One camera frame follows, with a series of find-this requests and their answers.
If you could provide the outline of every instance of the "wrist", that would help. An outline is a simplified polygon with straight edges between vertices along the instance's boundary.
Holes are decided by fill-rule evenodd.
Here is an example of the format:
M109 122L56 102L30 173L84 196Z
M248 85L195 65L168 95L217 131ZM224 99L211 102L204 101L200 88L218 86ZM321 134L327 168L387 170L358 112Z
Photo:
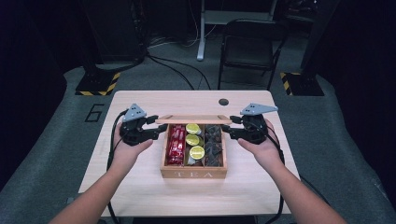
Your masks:
M122 180L128 173L125 173L122 169L119 169L116 165L112 164L106 172L107 175L113 176L114 178Z

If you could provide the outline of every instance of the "gray carpet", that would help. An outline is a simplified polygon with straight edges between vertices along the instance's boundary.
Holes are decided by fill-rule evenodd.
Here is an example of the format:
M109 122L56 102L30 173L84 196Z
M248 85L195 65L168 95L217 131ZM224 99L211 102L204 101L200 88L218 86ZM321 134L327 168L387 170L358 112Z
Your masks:
M280 72L300 72L306 35L291 34L281 53L271 93L288 137L299 173L309 180L349 223L395 223L396 214L375 171L365 162L344 125L332 86L321 77L325 96L288 96ZM160 45L148 51L155 56L196 66L217 87L219 37L206 41L205 59L196 61L198 43ZM207 90L200 74L182 65L182 72L196 90ZM107 64L105 68L121 64ZM0 194L0 223L46 223L78 196L97 136L112 100L108 96L76 96L75 87L84 75L82 68L64 74L67 91L41 137ZM256 87L222 84L224 90L257 90ZM146 59L120 75L115 91L189 90L176 73ZM84 122L93 105L102 111L98 122ZM271 216L259 216L264 223ZM124 218L132 223L133 218ZM292 223L283 215L277 223Z

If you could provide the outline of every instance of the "wooden table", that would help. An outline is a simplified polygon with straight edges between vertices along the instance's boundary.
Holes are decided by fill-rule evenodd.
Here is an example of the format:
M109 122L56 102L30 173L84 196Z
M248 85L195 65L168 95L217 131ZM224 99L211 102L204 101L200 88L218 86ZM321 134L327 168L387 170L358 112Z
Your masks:
M229 100L226 106L219 99ZM240 116L250 103L275 105L269 91L118 91L92 153L79 192L106 171L111 129L117 115L138 104L148 116L221 114ZM264 114L275 127L286 166L298 176L277 112ZM158 124L144 126L155 128ZM228 173L225 179L167 179L160 172L164 133L137 159L111 200L120 217L184 217L276 214L279 191L271 177L226 134ZM285 204L283 213L290 213ZM108 210L103 213L109 217Z

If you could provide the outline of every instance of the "dark background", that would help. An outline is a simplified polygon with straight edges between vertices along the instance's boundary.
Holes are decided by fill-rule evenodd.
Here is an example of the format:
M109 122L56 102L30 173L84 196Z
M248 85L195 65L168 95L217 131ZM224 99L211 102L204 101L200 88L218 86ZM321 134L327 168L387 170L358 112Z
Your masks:
M62 101L65 72L84 63L103 63L108 58L138 57L145 41L141 35L149 34L149 28L179 39L186 38L191 30L188 1L151 0L146 5L140 5L140 1L134 5L132 1L118 0L112 4L119 2L127 7L114 8L118 17L110 13L109 24L103 24L114 29L113 36L100 34L98 31L106 28L96 27L93 18L108 7L98 9L92 2L14 0L0 4L3 128L0 188L29 153ZM209 8L218 8L219 1L210 2ZM137 6L134 12L142 21L134 19L132 5ZM191 6L199 18L199 1L191 1ZM243 6L268 7L245 4L245 1ZM319 74L333 84L346 128L378 173L393 206L396 204L394 9L396 3L389 1L320 1L302 64L304 75ZM124 29L119 22L112 26L113 20L119 18L132 18L137 29L131 30L128 24ZM166 28L166 24L176 24L178 33L172 32L171 27ZM106 49L100 44L101 41L111 43L117 36L121 42L127 35L132 39L126 38L130 40L126 46L131 47L126 52L117 46Z

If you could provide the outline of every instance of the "box compartment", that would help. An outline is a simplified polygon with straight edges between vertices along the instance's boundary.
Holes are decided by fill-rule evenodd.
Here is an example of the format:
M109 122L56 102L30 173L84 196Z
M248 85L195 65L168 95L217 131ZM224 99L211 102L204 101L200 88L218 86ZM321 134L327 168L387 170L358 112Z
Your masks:
M167 115L156 120L157 123L166 123L168 128L164 134L163 155L161 158L161 174L163 178L225 178L227 175L227 150L225 146L224 132L220 124L232 123L223 115ZM175 125L186 126L189 123L198 124L204 140L205 156L200 162L189 165L190 146L184 141L184 161L182 164L171 164L169 151L171 150L173 128ZM219 132L216 141L209 139L211 132Z

